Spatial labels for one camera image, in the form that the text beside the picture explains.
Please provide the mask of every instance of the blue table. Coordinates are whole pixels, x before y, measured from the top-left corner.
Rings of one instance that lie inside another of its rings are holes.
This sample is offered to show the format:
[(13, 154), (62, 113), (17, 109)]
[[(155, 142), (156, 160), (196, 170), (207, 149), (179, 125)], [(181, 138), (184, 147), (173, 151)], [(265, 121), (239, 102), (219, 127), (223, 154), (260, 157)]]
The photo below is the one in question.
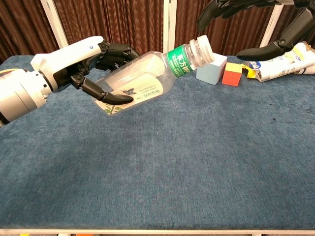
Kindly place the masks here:
[(0, 129), (0, 229), (315, 234), (315, 77), (232, 87), (193, 72), (114, 117), (72, 87), (51, 94)]

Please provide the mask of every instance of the toothpaste tube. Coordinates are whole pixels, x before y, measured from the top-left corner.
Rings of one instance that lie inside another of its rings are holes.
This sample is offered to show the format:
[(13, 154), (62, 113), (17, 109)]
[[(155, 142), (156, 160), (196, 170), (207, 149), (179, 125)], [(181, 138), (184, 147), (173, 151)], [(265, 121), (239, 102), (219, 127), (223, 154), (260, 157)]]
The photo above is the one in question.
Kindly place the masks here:
[(302, 74), (305, 68), (314, 66), (315, 70), (315, 50), (306, 42), (300, 42), (290, 52), (280, 57), (267, 61), (246, 61), (242, 66), (248, 70), (248, 78), (257, 79), (260, 82), (290, 73)]

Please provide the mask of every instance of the bottle label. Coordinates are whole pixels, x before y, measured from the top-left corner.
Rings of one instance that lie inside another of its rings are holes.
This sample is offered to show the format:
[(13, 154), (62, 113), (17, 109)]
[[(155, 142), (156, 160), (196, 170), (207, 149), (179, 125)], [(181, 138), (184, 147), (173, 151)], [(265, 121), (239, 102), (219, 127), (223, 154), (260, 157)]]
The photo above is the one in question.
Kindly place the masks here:
[(143, 74), (129, 83), (111, 92), (117, 95), (129, 95), (133, 97), (133, 101), (124, 105), (110, 105), (98, 100), (95, 103), (109, 116), (114, 115), (122, 110), (131, 108), (136, 104), (152, 99), (163, 94), (163, 86), (161, 82), (150, 74)]
[(167, 53), (167, 60), (176, 77), (193, 71), (189, 65), (183, 45)]

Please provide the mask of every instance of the green bottle label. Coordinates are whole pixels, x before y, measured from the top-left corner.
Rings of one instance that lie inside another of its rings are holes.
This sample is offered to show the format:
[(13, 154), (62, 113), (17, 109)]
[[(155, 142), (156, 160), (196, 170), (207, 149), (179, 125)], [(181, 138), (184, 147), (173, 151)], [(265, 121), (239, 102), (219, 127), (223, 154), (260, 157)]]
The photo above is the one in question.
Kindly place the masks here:
[(193, 71), (189, 65), (183, 45), (167, 53), (167, 60), (176, 77)]

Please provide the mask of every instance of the plastic water bottle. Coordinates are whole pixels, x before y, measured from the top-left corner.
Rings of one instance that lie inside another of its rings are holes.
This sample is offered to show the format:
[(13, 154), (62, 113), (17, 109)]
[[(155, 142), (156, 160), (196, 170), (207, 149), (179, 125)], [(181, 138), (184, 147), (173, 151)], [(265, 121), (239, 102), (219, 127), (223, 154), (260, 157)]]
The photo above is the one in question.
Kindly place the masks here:
[(206, 35), (168, 53), (147, 52), (96, 82), (112, 94), (132, 96), (133, 102), (119, 106), (94, 102), (108, 115), (114, 115), (169, 92), (178, 77), (213, 61)]

